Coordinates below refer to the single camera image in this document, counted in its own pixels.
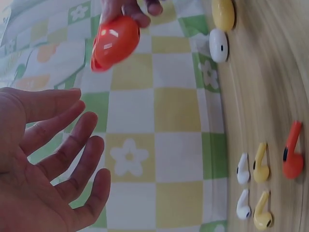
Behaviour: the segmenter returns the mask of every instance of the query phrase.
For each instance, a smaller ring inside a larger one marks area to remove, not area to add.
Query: fabric
[[[80,87],[86,110],[98,115],[94,135],[104,138],[105,151],[97,170],[110,169],[112,189],[87,232],[226,231],[226,138],[203,6],[200,0],[163,6],[136,51],[104,73],[89,67],[99,1],[59,12],[0,48],[1,86]],[[50,155],[74,124],[30,162]],[[67,179],[80,156],[52,184]],[[86,201],[93,180],[72,207]]]

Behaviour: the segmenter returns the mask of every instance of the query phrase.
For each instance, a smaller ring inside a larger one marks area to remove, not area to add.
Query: hand
[[[84,111],[80,96],[79,89],[0,89],[0,231],[74,232],[99,217],[110,192],[111,175],[106,169],[96,174],[85,205],[69,206],[82,193],[104,150],[103,139],[90,137],[98,120],[94,113],[80,117],[54,154],[35,165],[27,159]],[[25,131],[26,123],[37,121]],[[50,181],[68,169],[84,146],[70,178],[53,187]]]
[[[111,21],[121,15],[123,7],[124,14],[136,20],[141,28],[146,28],[150,24],[150,18],[141,11],[137,0],[101,0],[101,2],[103,22]],[[163,12],[159,0],[145,0],[145,3],[149,14],[157,16]]]

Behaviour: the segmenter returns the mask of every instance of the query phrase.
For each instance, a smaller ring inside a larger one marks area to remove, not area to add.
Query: orange earbud
[[[302,123],[299,121],[295,121],[292,124],[283,152],[283,173],[288,179],[297,178],[304,168],[304,157],[300,153],[295,153],[295,147],[301,127]]]
[[[101,24],[93,42],[91,69],[103,72],[126,59],[140,41],[140,28],[129,16],[119,16]]]

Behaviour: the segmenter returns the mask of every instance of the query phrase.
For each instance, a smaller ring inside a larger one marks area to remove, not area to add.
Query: wooden surface
[[[219,78],[228,136],[229,230],[255,232],[253,218],[238,220],[237,200],[244,187],[236,168],[242,152],[252,165],[260,142],[268,143],[270,179],[258,185],[252,179],[252,212],[263,190],[270,190],[274,216],[269,232],[309,231],[309,1],[236,0],[237,24],[228,33],[230,57],[219,65]],[[303,121],[297,149],[307,160],[303,177],[282,175],[282,155],[293,120]]]

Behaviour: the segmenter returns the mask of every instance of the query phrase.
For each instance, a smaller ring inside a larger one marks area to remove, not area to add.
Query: earbud
[[[240,161],[237,167],[237,180],[238,183],[241,185],[247,183],[250,179],[250,173],[244,170],[247,164],[247,160],[248,160],[248,153],[243,153],[240,157]]]
[[[260,231],[266,230],[273,221],[272,214],[270,212],[263,213],[263,209],[268,201],[268,198],[269,192],[264,191],[253,213],[254,225]]]
[[[251,215],[251,208],[245,203],[245,200],[248,198],[249,190],[245,189],[242,191],[242,194],[237,202],[236,214],[240,220],[245,220]]]
[[[292,124],[283,152],[283,173],[288,179],[297,178],[304,169],[304,157],[302,154],[295,153],[295,147],[301,127],[302,123],[299,121],[295,121]]]
[[[262,183],[269,177],[269,167],[267,165],[262,166],[266,147],[267,143],[260,143],[253,163],[253,177],[257,183]]]

